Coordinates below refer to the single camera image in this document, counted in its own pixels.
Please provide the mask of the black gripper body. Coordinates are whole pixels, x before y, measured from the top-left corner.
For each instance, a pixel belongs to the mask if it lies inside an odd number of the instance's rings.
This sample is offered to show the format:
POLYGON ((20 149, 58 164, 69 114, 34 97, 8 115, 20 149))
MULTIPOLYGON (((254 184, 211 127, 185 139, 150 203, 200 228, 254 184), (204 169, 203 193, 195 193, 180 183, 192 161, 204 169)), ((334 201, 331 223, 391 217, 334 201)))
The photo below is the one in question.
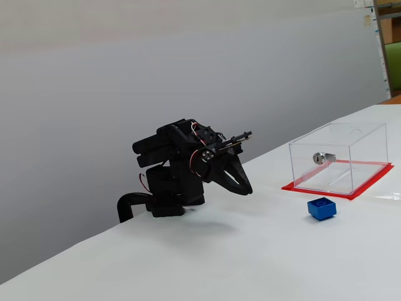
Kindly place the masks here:
POLYGON ((242 152, 241 141, 212 142, 198 150, 190 160, 190 167, 205 182, 215 182, 215 173, 222 171, 223 160, 228 155, 242 152))

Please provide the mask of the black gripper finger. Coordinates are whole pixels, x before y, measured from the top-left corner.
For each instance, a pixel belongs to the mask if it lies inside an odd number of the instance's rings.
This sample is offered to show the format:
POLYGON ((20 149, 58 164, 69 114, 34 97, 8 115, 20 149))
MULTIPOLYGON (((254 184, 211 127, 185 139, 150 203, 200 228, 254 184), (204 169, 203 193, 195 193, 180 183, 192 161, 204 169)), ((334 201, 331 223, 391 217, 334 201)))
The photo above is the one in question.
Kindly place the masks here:
POLYGON ((232 175, 225 170, 217 171, 215 173, 215 182, 234 194, 242 196, 247 194, 246 181, 238 174, 232 175))
POLYGON ((229 172, 230 174, 238 174, 241 176, 247 184, 247 194, 252 194, 253 189, 247 175, 242 167, 241 161, 239 160, 237 155, 228 155, 224 158, 222 164, 222 170, 229 172))

